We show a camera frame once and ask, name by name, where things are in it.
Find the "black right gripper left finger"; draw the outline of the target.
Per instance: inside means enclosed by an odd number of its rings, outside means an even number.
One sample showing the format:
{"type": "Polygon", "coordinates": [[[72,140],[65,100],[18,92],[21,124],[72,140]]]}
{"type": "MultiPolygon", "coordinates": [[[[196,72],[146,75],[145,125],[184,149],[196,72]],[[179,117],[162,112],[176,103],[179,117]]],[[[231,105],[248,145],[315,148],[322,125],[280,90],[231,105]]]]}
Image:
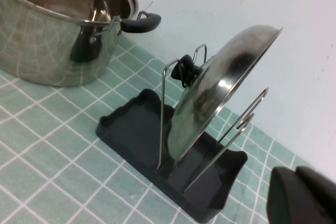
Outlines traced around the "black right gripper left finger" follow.
{"type": "Polygon", "coordinates": [[[296,170],[273,168],[267,198],[269,223],[335,223],[321,209],[296,170]]]}

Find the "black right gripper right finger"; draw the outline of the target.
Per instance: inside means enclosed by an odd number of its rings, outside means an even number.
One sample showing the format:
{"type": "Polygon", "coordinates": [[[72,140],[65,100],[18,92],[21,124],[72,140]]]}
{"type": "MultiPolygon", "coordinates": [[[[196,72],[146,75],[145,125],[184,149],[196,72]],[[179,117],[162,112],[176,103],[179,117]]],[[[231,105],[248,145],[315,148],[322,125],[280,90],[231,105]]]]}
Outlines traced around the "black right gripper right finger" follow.
{"type": "Polygon", "coordinates": [[[335,183],[306,166],[298,166],[296,174],[321,206],[323,214],[335,221],[335,183]]]}

